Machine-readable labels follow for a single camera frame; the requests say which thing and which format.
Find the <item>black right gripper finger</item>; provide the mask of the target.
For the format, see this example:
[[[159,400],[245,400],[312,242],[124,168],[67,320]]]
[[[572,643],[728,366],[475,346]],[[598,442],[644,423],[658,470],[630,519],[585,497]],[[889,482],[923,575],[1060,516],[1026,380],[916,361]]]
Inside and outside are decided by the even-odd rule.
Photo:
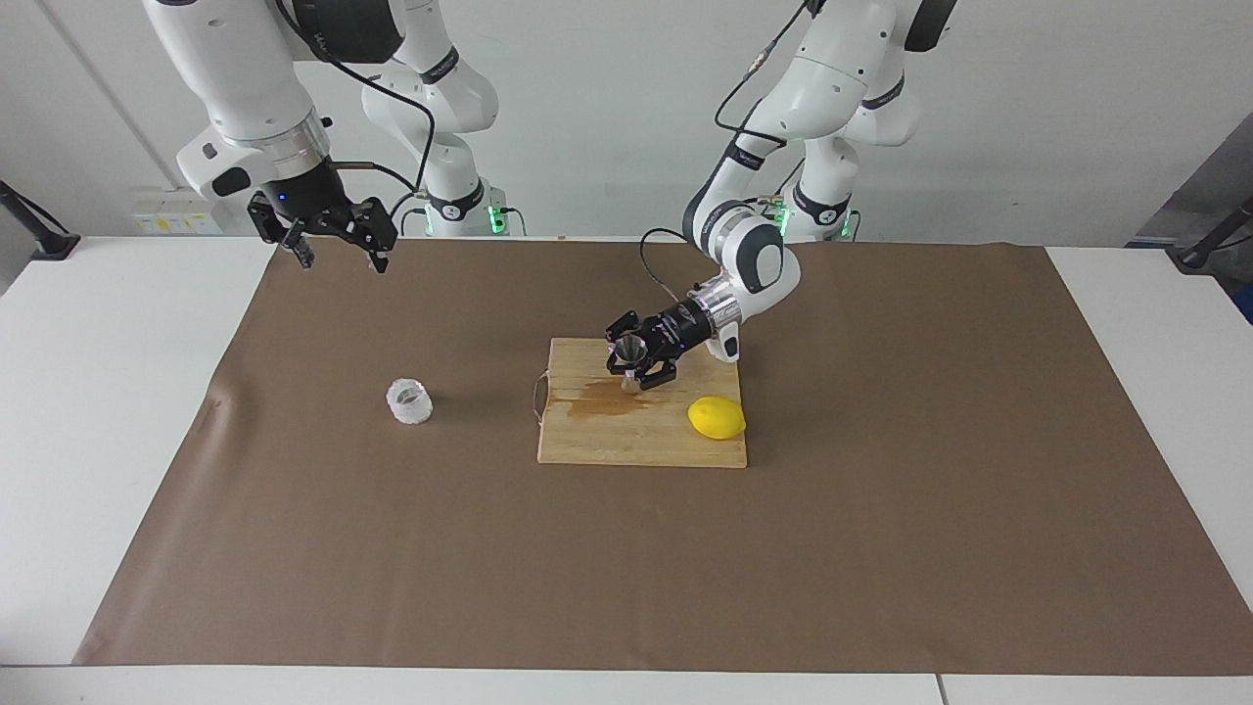
[[[309,248],[307,237],[304,237],[304,220],[292,222],[286,229],[284,235],[281,237],[279,245],[299,260],[301,269],[313,267],[316,255]]]
[[[378,275],[388,272],[390,254],[397,244],[398,230],[388,214],[388,207],[380,198],[367,198],[360,204],[348,204],[347,209],[331,210],[328,227],[333,235],[363,250]]]

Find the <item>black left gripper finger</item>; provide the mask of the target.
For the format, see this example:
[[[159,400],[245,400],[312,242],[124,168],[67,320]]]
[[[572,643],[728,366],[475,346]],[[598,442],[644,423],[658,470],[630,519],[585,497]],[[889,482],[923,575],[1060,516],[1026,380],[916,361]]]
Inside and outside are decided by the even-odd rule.
[[[664,318],[662,313],[642,317],[635,309],[626,311],[608,327],[605,338],[610,347],[616,347],[626,339],[638,339],[639,344],[644,347],[665,346]]]
[[[644,358],[630,362],[618,354],[609,354],[606,369],[621,376],[623,392],[648,392],[677,378],[675,358]]]

